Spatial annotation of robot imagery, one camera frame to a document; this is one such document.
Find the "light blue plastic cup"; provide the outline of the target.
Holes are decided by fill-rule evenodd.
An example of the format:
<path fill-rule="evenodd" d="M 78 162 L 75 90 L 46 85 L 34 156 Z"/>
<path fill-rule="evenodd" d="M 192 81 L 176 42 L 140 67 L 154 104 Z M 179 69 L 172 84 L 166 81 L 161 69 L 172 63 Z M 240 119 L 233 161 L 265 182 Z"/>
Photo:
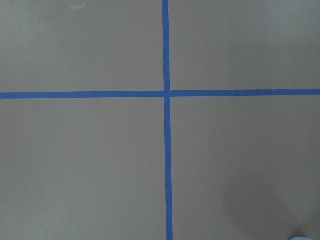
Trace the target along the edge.
<path fill-rule="evenodd" d="M 306 237 L 306 236 L 295 236 L 295 237 L 290 238 L 290 240 L 313 240 L 313 239 Z"/>

